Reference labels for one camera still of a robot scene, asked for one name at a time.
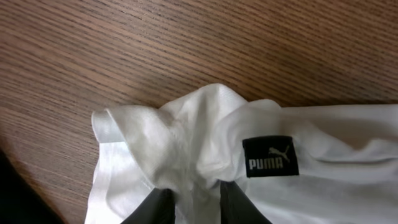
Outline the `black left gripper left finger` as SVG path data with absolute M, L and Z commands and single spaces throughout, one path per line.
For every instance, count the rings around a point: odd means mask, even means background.
M 174 224 L 175 199 L 170 189 L 154 189 L 121 224 Z

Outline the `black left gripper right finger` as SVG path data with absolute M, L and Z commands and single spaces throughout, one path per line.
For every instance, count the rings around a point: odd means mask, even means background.
M 236 182 L 220 183 L 221 224 L 271 224 Z

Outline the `white Puma t-shirt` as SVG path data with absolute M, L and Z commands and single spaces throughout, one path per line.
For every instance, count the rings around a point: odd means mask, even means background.
M 283 108 L 211 84 L 91 123 L 87 223 L 123 222 L 154 189 L 175 195 L 177 223 L 219 223 L 228 182 L 272 223 L 397 222 L 396 105 Z

